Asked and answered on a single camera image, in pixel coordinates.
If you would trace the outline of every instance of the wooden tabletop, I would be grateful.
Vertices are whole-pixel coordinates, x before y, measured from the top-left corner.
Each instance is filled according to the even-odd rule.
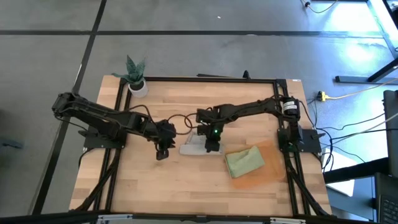
[[[148,95],[133,97],[130,106],[146,105],[154,121],[167,119],[173,114],[194,113],[197,108],[249,103],[274,94],[272,85],[263,83],[147,82],[147,85]],[[97,102],[114,108],[118,86],[118,78],[104,76]],[[290,96],[305,102],[300,80],[287,80],[287,86]],[[126,92],[127,88],[124,89],[122,105]],[[183,118],[173,118],[171,122],[178,132],[187,130]],[[303,114],[300,124],[303,128],[311,128]],[[221,143],[227,150],[236,150],[271,139],[277,147],[277,128],[277,118],[270,114],[239,118],[224,127]],[[157,161],[152,142],[129,134],[121,154],[111,210],[126,213],[292,215],[286,177],[280,182],[236,189],[231,185],[222,156],[179,154],[179,145],[186,138],[177,136],[176,148],[169,150],[169,158]],[[79,206],[98,182],[103,155],[104,149],[95,149],[83,158],[70,208]],[[323,209],[331,213],[319,161],[309,153],[300,155],[307,188]],[[107,188],[105,186],[103,198],[106,198]],[[303,213],[297,186],[296,194],[298,209]]]

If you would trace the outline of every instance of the floor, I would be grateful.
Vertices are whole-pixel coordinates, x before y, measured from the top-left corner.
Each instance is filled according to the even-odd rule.
[[[375,6],[379,0],[372,0]],[[101,0],[0,0],[0,30],[91,30]],[[313,2],[316,9],[330,2]],[[146,58],[146,76],[197,73],[301,79],[307,98],[319,90],[344,95],[370,85],[340,84],[337,75],[369,76],[392,59],[366,3],[338,2],[323,14],[299,0],[112,0],[98,30],[292,30],[350,31],[347,38],[320,36],[97,35],[80,94],[95,101],[101,77],[124,73],[124,61]],[[29,213],[59,122],[51,106],[70,91],[88,35],[0,35],[0,136],[24,143],[0,150],[0,217]],[[317,103],[318,127],[342,127],[383,113],[387,85],[342,100]],[[333,131],[362,131],[375,120]],[[385,134],[372,133],[337,144],[365,161],[387,156]],[[69,127],[45,202],[44,213],[64,212],[72,195],[83,138]]]

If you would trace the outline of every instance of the green towel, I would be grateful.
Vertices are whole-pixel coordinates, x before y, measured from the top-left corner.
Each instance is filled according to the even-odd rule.
[[[257,146],[241,152],[227,154],[226,163],[232,178],[240,177],[266,164]]]

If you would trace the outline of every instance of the potted plant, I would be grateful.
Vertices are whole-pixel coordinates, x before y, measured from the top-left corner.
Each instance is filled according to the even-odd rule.
[[[148,87],[144,78],[145,61],[138,63],[137,65],[127,55],[127,75],[119,75],[112,73],[113,76],[123,78],[128,82],[129,90],[135,97],[141,98],[146,96],[148,93]]]

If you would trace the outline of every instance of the yellow cable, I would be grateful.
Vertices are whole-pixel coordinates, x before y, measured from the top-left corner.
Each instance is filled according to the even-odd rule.
[[[338,0],[336,0],[333,4],[331,4],[329,7],[327,7],[325,10],[322,10],[322,11],[315,11],[315,10],[313,10],[313,8],[310,6],[310,5],[308,5],[308,8],[310,8],[311,9],[311,11],[313,11],[313,12],[315,12],[315,13],[323,13],[323,12],[325,12],[326,10],[328,10],[328,9],[330,9],[332,6],[334,6],[335,4],[336,4],[336,2],[338,2]]]
[[[362,92],[364,92],[364,91],[366,91],[366,90],[372,90],[372,89],[374,89],[374,88],[387,85],[388,83],[391,83],[391,82],[396,81],[396,80],[398,80],[398,78],[395,78],[395,79],[393,79],[393,80],[391,80],[391,81],[382,83],[382,84],[380,84],[380,85],[377,85],[377,86],[374,86],[374,87],[371,87],[371,88],[367,88],[367,89],[364,89],[364,90],[359,90],[359,91],[356,91],[356,92],[354,92],[354,93],[350,93],[350,94],[347,94],[347,95],[344,95],[344,96],[330,97],[330,96],[328,96],[328,95],[325,95],[325,99],[338,100],[338,99],[341,99],[341,98],[344,98],[344,97],[347,97],[347,96],[353,96],[353,95],[355,95],[355,94],[362,93]]]

